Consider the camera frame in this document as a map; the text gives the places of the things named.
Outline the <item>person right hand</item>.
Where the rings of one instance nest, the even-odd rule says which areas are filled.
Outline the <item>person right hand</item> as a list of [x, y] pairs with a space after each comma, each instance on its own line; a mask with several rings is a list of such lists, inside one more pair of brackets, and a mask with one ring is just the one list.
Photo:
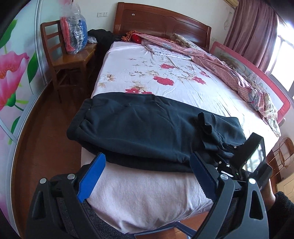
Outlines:
[[276, 201], [276, 197], [272, 190], [271, 181], [269, 180], [267, 184], [262, 188], [261, 195], [264, 200], [266, 210], [270, 210]]

